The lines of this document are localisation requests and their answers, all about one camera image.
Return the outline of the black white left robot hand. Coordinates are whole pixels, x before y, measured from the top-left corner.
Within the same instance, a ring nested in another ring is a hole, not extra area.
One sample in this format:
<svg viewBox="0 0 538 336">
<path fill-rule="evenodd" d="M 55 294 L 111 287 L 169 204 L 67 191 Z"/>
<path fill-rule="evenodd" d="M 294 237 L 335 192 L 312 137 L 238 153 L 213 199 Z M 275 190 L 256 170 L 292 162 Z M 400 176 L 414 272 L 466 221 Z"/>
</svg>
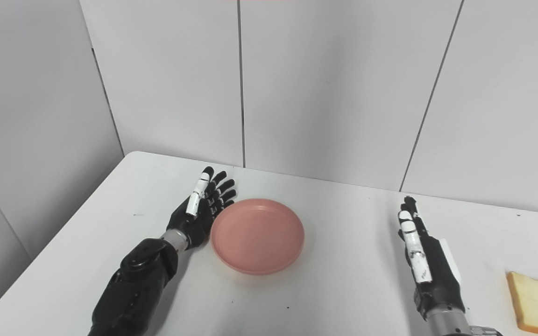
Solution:
<svg viewBox="0 0 538 336">
<path fill-rule="evenodd" d="M 226 171 L 216 174 L 211 166 L 206 167 L 191 194 L 171 214 L 162 239 L 177 252 L 201 246 L 218 215 L 234 203 L 234 187 Z"/>
</svg>

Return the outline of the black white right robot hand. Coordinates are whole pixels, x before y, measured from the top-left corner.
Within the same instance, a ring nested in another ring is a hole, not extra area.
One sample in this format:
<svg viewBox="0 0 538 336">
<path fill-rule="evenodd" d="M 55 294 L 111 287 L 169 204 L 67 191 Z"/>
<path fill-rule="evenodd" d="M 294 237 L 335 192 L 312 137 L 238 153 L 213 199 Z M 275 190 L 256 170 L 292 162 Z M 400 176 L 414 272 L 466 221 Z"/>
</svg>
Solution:
<svg viewBox="0 0 538 336">
<path fill-rule="evenodd" d="M 412 196 L 405 196 L 398 221 L 398 236 L 405 244 L 406 262 L 416 284 L 413 300 L 421 317 L 427 319 L 427 315 L 437 308 L 465 313 L 460 283 L 442 242 L 429 234 Z"/>
</svg>

